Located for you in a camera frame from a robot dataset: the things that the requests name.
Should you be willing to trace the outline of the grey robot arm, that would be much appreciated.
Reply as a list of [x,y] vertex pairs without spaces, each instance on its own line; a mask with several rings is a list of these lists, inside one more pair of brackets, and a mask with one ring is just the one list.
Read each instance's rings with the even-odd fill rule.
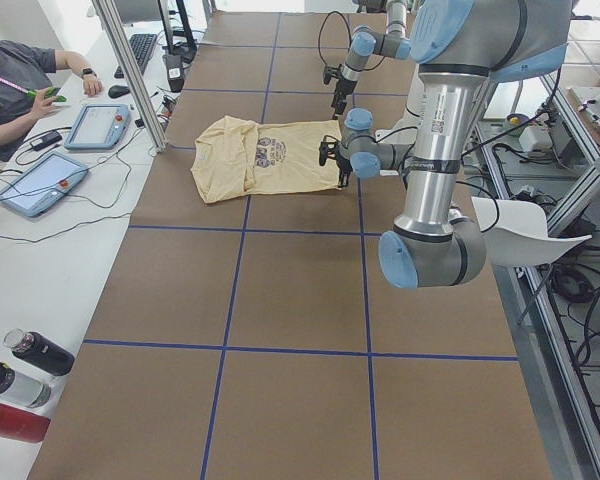
[[[486,246],[479,227],[452,203],[461,156],[481,113],[486,85],[524,80],[563,63],[572,5],[568,1],[427,1],[413,23],[402,1],[385,5],[382,33],[355,30],[345,62],[327,72],[336,85],[332,102],[344,116],[340,140],[323,143],[322,159],[334,159],[339,183],[399,172],[405,206],[379,241],[387,281],[399,288],[453,286],[475,278]],[[423,84],[417,134],[412,144],[383,143],[371,132],[363,108],[346,98],[370,56],[412,59]]]
[[337,120],[343,115],[351,96],[358,84],[361,74],[371,71],[367,63],[372,55],[384,59],[410,62],[411,79],[415,78],[415,63],[410,60],[411,41],[408,38],[407,20],[411,12],[412,1],[355,1],[363,9],[381,10],[386,14],[384,32],[374,31],[368,26],[360,25],[353,31],[347,28],[348,52],[344,61],[337,66],[329,66],[319,53],[324,64],[322,78],[325,85],[336,81],[331,101],[332,118]]

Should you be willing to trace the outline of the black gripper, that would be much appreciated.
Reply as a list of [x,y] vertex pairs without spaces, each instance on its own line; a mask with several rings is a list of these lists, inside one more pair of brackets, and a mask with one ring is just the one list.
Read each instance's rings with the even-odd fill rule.
[[339,150],[335,153],[335,160],[339,168],[338,187],[347,188],[349,186],[350,174],[352,167],[347,157],[343,156]]
[[347,97],[355,90],[355,82],[346,78],[340,78],[335,87],[334,98],[331,104],[333,108],[333,119],[338,119],[347,107]]

